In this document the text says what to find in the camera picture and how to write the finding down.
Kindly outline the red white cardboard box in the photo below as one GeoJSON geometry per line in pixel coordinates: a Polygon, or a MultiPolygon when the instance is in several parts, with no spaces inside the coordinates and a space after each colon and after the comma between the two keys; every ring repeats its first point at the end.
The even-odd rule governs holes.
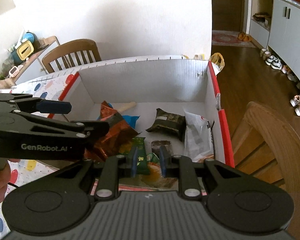
{"type": "Polygon", "coordinates": [[[154,140],[168,140],[173,152],[183,154],[184,143],[161,133],[148,133],[157,108],[182,115],[201,115],[212,127],[214,156],[226,165],[234,165],[229,127],[221,108],[220,90],[210,61],[167,59],[133,61],[104,66],[71,69],[72,80],[65,84],[60,77],[53,80],[52,96],[71,103],[69,114],[50,114],[61,121],[96,120],[100,105],[106,101],[115,109],[135,102],[125,111],[138,116],[136,130],[145,139],[147,150],[154,140]]]}

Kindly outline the near wooden chair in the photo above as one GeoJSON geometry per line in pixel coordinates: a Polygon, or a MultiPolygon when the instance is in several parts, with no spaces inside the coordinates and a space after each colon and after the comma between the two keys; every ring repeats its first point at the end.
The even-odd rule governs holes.
{"type": "Polygon", "coordinates": [[[286,190],[294,201],[288,232],[300,239],[300,137],[270,107],[250,102],[232,137],[235,168],[286,190]]]}

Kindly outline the dark green snack packet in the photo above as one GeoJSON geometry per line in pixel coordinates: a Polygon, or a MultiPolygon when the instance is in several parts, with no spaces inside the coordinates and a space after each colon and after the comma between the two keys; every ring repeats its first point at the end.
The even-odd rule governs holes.
{"type": "Polygon", "coordinates": [[[183,115],[169,113],[160,108],[156,109],[155,120],[147,132],[161,132],[184,141],[186,131],[186,118],[183,115]]]}

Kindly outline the wooden white sideboard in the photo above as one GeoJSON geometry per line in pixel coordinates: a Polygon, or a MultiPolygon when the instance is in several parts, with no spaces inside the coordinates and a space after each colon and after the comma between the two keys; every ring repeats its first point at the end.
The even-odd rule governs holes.
{"type": "Polygon", "coordinates": [[[0,89],[8,89],[19,83],[23,83],[49,73],[42,63],[42,58],[52,48],[59,46],[60,43],[56,36],[43,38],[39,40],[39,42],[43,44],[43,49],[32,54],[27,61],[23,62],[23,68],[19,70],[19,73],[16,76],[0,80],[0,89]]]}

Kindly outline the white wall cabinets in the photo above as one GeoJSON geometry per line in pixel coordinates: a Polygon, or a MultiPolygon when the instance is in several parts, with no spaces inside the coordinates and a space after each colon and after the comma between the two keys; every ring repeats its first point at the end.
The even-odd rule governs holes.
{"type": "Polygon", "coordinates": [[[300,80],[300,8],[285,0],[273,0],[268,46],[300,80]]]}

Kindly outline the white plastic snack bag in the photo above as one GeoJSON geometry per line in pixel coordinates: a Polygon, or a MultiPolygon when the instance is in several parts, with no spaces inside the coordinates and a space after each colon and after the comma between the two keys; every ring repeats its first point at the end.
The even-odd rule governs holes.
{"type": "Polygon", "coordinates": [[[214,158],[213,138],[209,121],[201,115],[185,112],[184,155],[195,163],[214,158]]]}

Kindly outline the yellow tissue box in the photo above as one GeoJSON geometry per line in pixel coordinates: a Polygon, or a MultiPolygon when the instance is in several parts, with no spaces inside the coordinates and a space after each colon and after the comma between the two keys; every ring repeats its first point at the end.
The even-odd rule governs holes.
{"type": "Polygon", "coordinates": [[[21,61],[25,61],[33,52],[34,47],[31,41],[25,40],[16,48],[17,55],[21,61]]]}

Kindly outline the balloon pattern tablecloth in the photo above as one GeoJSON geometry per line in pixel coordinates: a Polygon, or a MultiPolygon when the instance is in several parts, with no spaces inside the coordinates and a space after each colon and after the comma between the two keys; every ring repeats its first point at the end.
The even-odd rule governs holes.
{"type": "Polygon", "coordinates": [[[10,193],[2,213],[7,239],[181,239],[187,200],[175,191],[118,192],[118,176],[136,167],[126,158],[104,164],[83,159],[109,131],[93,121],[97,102],[135,100],[181,106],[187,82],[202,83],[204,62],[185,59],[135,61],[80,70],[67,101],[26,94],[0,94],[2,158],[70,160],[72,164],[10,193]]]}

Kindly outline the white toy phone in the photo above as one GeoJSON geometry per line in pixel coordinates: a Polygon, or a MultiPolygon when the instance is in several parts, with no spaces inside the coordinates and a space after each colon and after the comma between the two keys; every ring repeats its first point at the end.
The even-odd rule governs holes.
{"type": "Polygon", "coordinates": [[[9,71],[10,78],[16,77],[20,73],[20,70],[22,68],[23,68],[22,64],[20,64],[18,66],[13,66],[9,71]]]}

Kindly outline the pair of white sneakers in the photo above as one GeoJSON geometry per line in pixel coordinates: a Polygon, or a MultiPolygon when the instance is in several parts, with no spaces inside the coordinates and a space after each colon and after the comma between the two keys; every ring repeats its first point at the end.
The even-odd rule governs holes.
{"type": "Polygon", "coordinates": [[[300,116],[300,95],[295,95],[291,100],[290,104],[294,107],[294,111],[297,116],[300,116]]]}

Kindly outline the brown red foil snack bag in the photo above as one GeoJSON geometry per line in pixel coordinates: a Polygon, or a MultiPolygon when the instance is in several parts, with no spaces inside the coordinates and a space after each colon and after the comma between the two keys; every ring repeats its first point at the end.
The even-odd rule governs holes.
{"type": "Polygon", "coordinates": [[[117,155],[121,145],[130,142],[138,132],[106,101],[101,103],[100,120],[109,124],[109,131],[105,136],[94,140],[93,146],[85,150],[84,157],[104,162],[117,155]]]}

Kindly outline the blue snack packet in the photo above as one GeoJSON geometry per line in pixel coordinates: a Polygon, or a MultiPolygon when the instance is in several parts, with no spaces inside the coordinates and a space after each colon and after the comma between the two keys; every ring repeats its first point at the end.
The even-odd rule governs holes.
{"type": "Polygon", "coordinates": [[[136,122],[139,119],[139,116],[123,115],[123,119],[131,126],[133,129],[136,127],[136,122]]]}

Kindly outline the brown wooden chair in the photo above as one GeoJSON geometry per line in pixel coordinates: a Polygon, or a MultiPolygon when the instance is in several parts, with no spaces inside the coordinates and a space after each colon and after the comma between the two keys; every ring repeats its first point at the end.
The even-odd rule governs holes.
{"type": "Polygon", "coordinates": [[[77,39],[48,52],[42,63],[48,73],[102,61],[95,41],[77,39]]]}

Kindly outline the green small snack packet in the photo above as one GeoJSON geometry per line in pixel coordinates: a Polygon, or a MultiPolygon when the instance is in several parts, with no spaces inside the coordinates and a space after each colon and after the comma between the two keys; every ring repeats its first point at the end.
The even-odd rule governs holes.
{"type": "Polygon", "coordinates": [[[150,175],[147,165],[145,137],[134,137],[120,147],[123,155],[133,154],[133,170],[137,175],[150,175]]]}

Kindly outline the cream snack stick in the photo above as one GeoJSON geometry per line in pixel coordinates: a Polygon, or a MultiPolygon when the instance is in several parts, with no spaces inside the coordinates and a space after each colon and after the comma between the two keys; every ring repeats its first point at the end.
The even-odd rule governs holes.
{"type": "Polygon", "coordinates": [[[123,103],[120,107],[117,108],[117,111],[119,113],[123,113],[131,108],[134,108],[136,105],[137,105],[137,103],[134,101],[129,102],[129,103],[123,103]]]}

